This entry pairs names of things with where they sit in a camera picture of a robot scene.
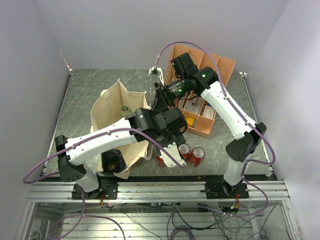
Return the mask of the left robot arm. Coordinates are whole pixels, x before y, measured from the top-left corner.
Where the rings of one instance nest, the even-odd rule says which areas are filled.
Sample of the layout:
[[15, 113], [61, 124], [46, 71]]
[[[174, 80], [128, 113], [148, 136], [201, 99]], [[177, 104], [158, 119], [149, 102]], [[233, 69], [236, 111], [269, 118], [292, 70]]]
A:
[[90, 134], [78, 138], [60, 135], [55, 139], [60, 179], [65, 183], [76, 183], [83, 197], [96, 199], [103, 187], [98, 174], [86, 165], [86, 161], [103, 152], [143, 141], [159, 149], [167, 167], [185, 168], [179, 145], [185, 142], [181, 128], [187, 127], [187, 121], [178, 108], [165, 112], [138, 108], [127, 117]]

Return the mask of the cream canvas tote bag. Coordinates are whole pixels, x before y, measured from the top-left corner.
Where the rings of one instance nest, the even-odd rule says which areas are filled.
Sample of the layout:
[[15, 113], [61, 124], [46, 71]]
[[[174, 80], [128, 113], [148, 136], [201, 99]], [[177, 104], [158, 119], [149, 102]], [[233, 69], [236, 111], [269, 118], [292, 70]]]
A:
[[[138, 108], [151, 109], [146, 100], [146, 92], [128, 91], [118, 79], [110, 88], [103, 90], [93, 104], [90, 131], [96, 132], [119, 121], [123, 117], [123, 107], [128, 107], [129, 112]], [[118, 147], [117, 150], [123, 157], [118, 162], [122, 166], [119, 170], [113, 169], [110, 172], [118, 178], [127, 179], [132, 166], [140, 158], [150, 160], [153, 149], [153, 145], [147, 140]]]

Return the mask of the clear bottle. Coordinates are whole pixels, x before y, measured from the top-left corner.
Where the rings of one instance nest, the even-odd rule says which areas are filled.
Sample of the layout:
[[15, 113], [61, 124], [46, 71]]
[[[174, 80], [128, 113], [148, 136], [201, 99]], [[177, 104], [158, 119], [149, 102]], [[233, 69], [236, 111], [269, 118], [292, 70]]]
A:
[[130, 113], [129, 108], [127, 106], [123, 106], [121, 109], [121, 117], [126, 118]]

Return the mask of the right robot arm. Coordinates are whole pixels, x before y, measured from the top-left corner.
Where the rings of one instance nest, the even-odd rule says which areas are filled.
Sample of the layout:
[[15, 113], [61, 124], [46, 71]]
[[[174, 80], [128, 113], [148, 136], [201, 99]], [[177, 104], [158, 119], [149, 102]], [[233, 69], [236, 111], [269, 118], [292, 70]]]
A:
[[171, 60], [176, 81], [170, 84], [155, 83], [155, 97], [152, 108], [168, 110], [175, 106], [175, 100], [194, 92], [209, 103], [230, 129], [233, 141], [226, 145], [229, 156], [221, 194], [226, 198], [233, 197], [243, 182], [247, 157], [255, 152], [267, 127], [256, 123], [240, 108], [219, 80], [217, 69], [206, 66], [199, 69], [190, 54], [184, 52]]

